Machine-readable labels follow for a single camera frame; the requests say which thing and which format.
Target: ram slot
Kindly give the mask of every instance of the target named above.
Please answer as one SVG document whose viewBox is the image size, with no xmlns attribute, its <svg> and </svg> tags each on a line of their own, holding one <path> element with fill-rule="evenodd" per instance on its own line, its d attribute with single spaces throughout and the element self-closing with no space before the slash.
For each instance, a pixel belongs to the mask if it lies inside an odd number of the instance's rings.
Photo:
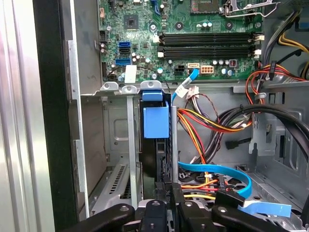
<svg viewBox="0 0 309 232">
<path fill-rule="evenodd" d="M 245 58 L 253 55 L 252 47 L 166 47 L 164 59 Z"/>
<path fill-rule="evenodd" d="M 253 43 L 252 33 L 159 34 L 165 46 L 236 45 Z"/>
</svg>

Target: black plastic clip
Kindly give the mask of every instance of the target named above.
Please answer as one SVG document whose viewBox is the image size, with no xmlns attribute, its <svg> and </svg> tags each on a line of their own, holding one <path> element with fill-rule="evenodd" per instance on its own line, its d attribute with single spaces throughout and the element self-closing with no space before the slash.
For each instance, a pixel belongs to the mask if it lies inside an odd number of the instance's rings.
<svg viewBox="0 0 309 232">
<path fill-rule="evenodd" d="M 275 77 L 276 66 L 277 66 L 277 62 L 276 61 L 272 61 L 271 65 L 270 65 L 270 70 L 269 70 L 269 78 L 270 78 L 271 81 Z"/>
</svg>

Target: green circuit board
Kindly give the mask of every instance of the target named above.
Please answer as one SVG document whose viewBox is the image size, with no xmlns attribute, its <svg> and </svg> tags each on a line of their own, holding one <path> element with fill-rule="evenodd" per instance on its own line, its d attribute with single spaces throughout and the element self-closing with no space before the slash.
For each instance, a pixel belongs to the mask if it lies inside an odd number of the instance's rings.
<svg viewBox="0 0 309 232">
<path fill-rule="evenodd" d="M 216 2 L 218 0 L 206 0 L 204 2 Z M 262 32 L 262 18 L 255 16 L 248 23 L 245 17 L 225 18 L 218 13 L 193 14 L 195 6 L 200 0 L 160 0 L 157 5 L 164 4 L 164 11 L 161 15 L 155 12 L 155 6 L 150 0 L 141 0 L 134 3 L 133 0 L 99 0 L 99 30 L 103 31 L 106 38 L 106 51 L 101 53 L 101 62 L 104 64 L 105 73 L 109 73 L 115 65 L 117 58 L 130 58 L 134 52 L 140 57 L 134 64 L 138 66 L 136 81 L 151 80 L 152 74 L 157 74 L 157 69 L 162 68 L 162 78 L 167 81 L 184 80 L 188 76 L 187 70 L 183 74 L 174 72 L 176 65 L 187 67 L 188 63 L 212 65 L 213 58 L 182 58 L 172 59 L 170 64 L 167 59 L 158 57 L 158 43 L 153 39 L 158 31 L 164 33 L 186 34 L 186 33 L 231 33 L 231 32 Z M 247 4 L 258 3 L 258 0 L 239 0 L 239 7 Z M 212 26 L 203 29 L 203 23 L 211 22 Z M 118 51 L 119 42 L 130 42 L 131 51 L 129 54 L 120 54 Z M 213 73 L 200 74 L 198 80 L 225 80 L 225 79 L 246 79 L 254 70 L 254 57 L 234 58 L 233 53 L 225 60 L 236 60 L 235 67 L 228 65 L 214 66 Z M 223 74 L 222 69 L 232 70 L 232 75 Z M 113 78 L 117 78 L 125 72 L 125 67 L 114 72 Z"/>
</svg>

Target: motherboard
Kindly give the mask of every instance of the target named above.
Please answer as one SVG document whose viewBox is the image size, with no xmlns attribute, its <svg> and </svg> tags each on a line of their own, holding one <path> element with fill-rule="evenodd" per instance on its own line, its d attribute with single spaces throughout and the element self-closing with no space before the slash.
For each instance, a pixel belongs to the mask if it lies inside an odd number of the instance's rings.
<svg viewBox="0 0 309 232">
<path fill-rule="evenodd" d="M 263 40 L 262 17 L 225 17 L 226 0 L 98 0 L 104 81 L 242 80 L 254 70 Z M 239 7 L 258 0 L 238 0 Z"/>
</svg>

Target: chipset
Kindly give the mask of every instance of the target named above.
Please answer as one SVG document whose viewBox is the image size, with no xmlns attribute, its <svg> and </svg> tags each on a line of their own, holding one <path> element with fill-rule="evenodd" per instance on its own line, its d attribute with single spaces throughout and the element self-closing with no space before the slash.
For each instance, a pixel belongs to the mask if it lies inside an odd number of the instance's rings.
<svg viewBox="0 0 309 232">
<path fill-rule="evenodd" d="M 191 0 L 191 13 L 215 14 L 218 13 L 219 0 Z"/>
<path fill-rule="evenodd" d="M 139 16 L 137 14 L 124 15 L 124 29 L 125 30 L 138 30 L 139 29 Z"/>
</svg>

